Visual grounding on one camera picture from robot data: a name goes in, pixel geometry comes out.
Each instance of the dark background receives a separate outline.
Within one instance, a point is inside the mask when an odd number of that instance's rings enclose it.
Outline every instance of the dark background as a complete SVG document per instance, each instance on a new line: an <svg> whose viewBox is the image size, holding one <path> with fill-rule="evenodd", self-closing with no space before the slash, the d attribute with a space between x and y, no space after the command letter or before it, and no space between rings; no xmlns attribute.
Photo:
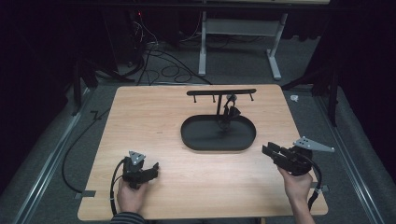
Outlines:
<svg viewBox="0 0 396 224"><path fill-rule="evenodd" d="M304 41L321 36L306 73L316 71L329 60L337 61L339 85L376 153L395 179L396 168L391 165L395 159L391 156L395 135L394 4L375 0L331 1L331 6L358 10L344 14L290 13L282 37L298 35ZM130 32L125 13L135 12L135 8L128 12L122 8L61 7L50 1L2 1L0 8L2 192L40 134L67 103L65 93L72 85L77 59L88 58L109 70L117 69L118 63L133 60L126 59L125 52L119 49L135 52L125 38ZM192 11L141 12L150 30L175 47L178 31L192 34L199 18L199 13ZM231 15L223 12L211 16ZM232 17L259 19L263 15L240 13ZM106 25L111 21L118 22L118 30L123 32L109 31ZM312 83L321 79L317 77Z"/></svg>

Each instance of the wooden table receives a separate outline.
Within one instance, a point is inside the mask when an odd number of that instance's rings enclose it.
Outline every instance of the wooden table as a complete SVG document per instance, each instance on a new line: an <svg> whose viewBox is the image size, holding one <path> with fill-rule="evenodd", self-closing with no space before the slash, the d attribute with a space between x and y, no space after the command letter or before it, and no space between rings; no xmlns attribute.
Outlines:
<svg viewBox="0 0 396 224"><path fill-rule="evenodd" d="M197 96L195 103L186 92L234 89L257 90L252 94L254 101L248 94L238 95L236 101L241 115L256 127L252 146L221 153L186 147L180 135L184 120L193 115L216 114L217 109L212 96ZM159 176L149 182L141 211L146 219L291 216L283 178L271 158L262 154L262 145L274 142L292 147L299 137L277 85L121 87L86 187L94 190L95 196L82 199L78 217L112 218L110 180L119 161L129 156L129 150L147 156L145 170L156 162L160 164ZM319 195L311 212L324 215L327 211Z"/></svg>

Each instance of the black tray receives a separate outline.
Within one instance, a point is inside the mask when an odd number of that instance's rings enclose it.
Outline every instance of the black tray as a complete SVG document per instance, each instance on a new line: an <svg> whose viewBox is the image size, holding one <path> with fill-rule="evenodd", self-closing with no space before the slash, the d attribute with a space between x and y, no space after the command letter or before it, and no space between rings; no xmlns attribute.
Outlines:
<svg viewBox="0 0 396 224"><path fill-rule="evenodd" d="M256 138L256 128L247 118L239 116L223 131L217 115L196 115L181 125L181 139L193 150L238 151L251 146Z"/></svg>

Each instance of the human hand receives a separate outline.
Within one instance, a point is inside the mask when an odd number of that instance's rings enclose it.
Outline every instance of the human hand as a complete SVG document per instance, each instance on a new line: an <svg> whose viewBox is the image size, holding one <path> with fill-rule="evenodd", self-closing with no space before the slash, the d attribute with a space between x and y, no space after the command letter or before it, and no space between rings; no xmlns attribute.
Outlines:
<svg viewBox="0 0 396 224"><path fill-rule="evenodd" d="M143 206L149 182L144 183L139 189L131 189L129 183L119 180L119 192L117 193L117 202L121 212L138 213Z"/></svg>
<svg viewBox="0 0 396 224"><path fill-rule="evenodd" d="M294 176L288 171L277 167L282 174L285 182L285 192L291 203L307 203L309 189L312 183L312 176L307 173L305 175Z"/></svg>

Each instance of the sleeve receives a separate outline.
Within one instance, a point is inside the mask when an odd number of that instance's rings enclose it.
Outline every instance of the sleeve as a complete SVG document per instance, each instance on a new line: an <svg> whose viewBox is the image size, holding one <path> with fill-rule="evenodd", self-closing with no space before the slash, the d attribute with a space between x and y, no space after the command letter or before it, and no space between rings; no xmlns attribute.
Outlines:
<svg viewBox="0 0 396 224"><path fill-rule="evenodd" d="M145 224L146 221L137 213L122 212L111 218L110 224Z"/></svg>

